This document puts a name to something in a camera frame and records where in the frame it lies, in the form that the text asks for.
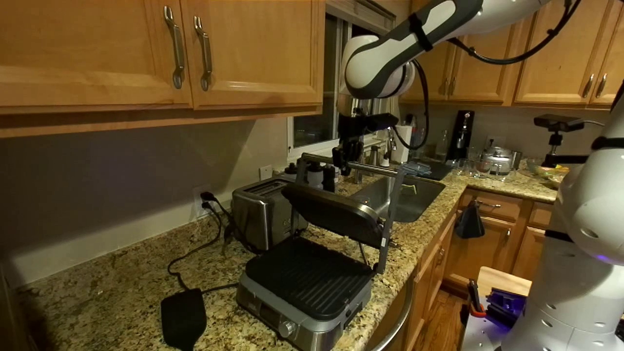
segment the stainless steel appliance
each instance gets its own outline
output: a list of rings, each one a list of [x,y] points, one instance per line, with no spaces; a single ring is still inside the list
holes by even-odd
[[[306,228],[306,220],[296,214],[282,196],[288,181],[265,179],[232,193],[232,216],[241,230],[241,237],[255,249],[269,249]]]
[[[251,259],[235,300],[298,349],[331,349],[366,304],[372,269],[298,235]]]
[[[505,173],[508,173],[512,169],[512,163],[514,163],[516,156],[518,156],[516,152],[510,152],[510,150],[507,150],[503,146],[497,146],[497,144],[491,144],[481,154],[477,169],[479,171],[487,171],[487,173],[505,175]]]
[[[405,175],[417,167],[403,163],[395,175],[386,220],[352,196],[288,183],[282,195],[308,222],[358,243],[378,247],[378,261],[362,261],[290,235],[247,261],[235,300],[298,349],[331,349],[366,304],[372,274],[386,269],[395,198]]]

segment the white wall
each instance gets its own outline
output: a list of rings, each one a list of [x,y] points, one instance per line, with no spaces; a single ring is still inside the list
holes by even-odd
[[[456,111],[460,107],[432,107],[430,109],[430,134],[429,142],[436,142],[444,128],[448,136]],[[542,157],[549,146],[549,132],[542,126],[534,126],[532,117],[553,113],[567,117],[583,117],[588,120],[604,122],[608,113],[596,111],[573,111],[573,109],[536,109],[536,107],[471,107],[475,111],[473,132],[469,140],[469,154],[479,154],[489,136],[497,144],[520,150],[524,156]],[[413,111],[421,120],[421,107],[403,107],[401,113]],[[565,132],[563,144],[557,148],[557,154],[586,154],[594,136],[602,130],[600,124],[585,122],[583,130]]]
[[[0,140],[0,255],[11,284],[189,222],[286,159],[286,120]]]

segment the drawer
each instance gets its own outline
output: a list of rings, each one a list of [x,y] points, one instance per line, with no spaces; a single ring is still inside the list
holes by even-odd
[[[549,222],[549,216],[551,216],[549,202],[534,202],[528,216],[528,226],[546,228]]]
[[[514,222],[522,210],[522,198],[501,193],[468,189],[460,198],[460,208],[475,198],[479,202],[479,214]]]

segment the cabinet handle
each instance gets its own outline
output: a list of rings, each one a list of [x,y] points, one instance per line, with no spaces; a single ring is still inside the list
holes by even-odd
[[[590,74],[588,79],[585,81],[585,87],[583,87],[583,97],[588,93],[590,85],[592,85],[592,79],[596,78],[596,74]]]
[[[195,35],[200,42],[200,60],[202,60],[202,74],[200,74],[200,89],[208,91],[210,76],[212,76],[212,52],[210,52],[210,39],[208,33],[202,29],[202,19],[195,15]]]
[[[183,46],[181,46],[181,31],[179,31],[179,25],[173,19],[171,5],[163,5],[161,11],[163,11],[163,21],[167,23],[167,27],[171,31],[171,40],[173,40],[175,68],[173,68],[173,74],[171,74],[171,81],[179,89],[181,83],[183,83],[183,68],[185,68],[185,56],[183,56]]]
[[[604,85],[606,85],[606,79],[608,79],[608,76],[602,74],[600,79],[598,79],[596,95],[602,95],[602,89],[604,89]]]
[[[442,247],[440,253],[436,255],[434,265],[440,265],[444,261],[446,249]]]
[[[481,200],[475,200],[477,206],[487,206],[487,208],[501,208],[499,202],[481,202]]]
[[[407,317],[409,317],[409,312],[411,312],[411,284],[407,286],[407,294],[405,294],[405,304],[403,304],[403,310],[397,317],[397,321],[393,323],[393,327],[384,335],[382,341],[378,341],[372,351],[384,351],[391,341],[393,337],[401,331],[401,327],[405,325]]]

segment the countertop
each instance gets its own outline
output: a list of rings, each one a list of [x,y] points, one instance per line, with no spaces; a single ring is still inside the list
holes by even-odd
[[[456,206],[466,187],[481,187],[508,195],[553,200],[555,191],[544,187],[524,171],[507,177],[475,175],[454,169],[442,183],[444,191],[409,224],[393,224],[388,267],[374,276],[370,300],[352,317],[335,349],[364,349],[376,323],[386,313],[397,290],[411,274],[423,249],[438,234],[442,220]],[[343,183],[341,193],[360,185]],[[179,292],[177,280],[167,274],[167,263],[208,241],[218,232],[214,220],[165,232],[126,249],[97,257],[83,265],[56,273],[17,290],[33,335],[40,349],[169,349],[161,339],[159,300]],[[358,245],[347,237],[310,228],[306,237],[345,255],[358,257]],[[366,247],[368,261],[376,249]],[[235,282],[251,253],[237,241],[204,247],[173,265],[189,286],[210,288]],[[208,325],[195,349],[292,349],[271,329],[237,308],[234,288],[204,294]]]

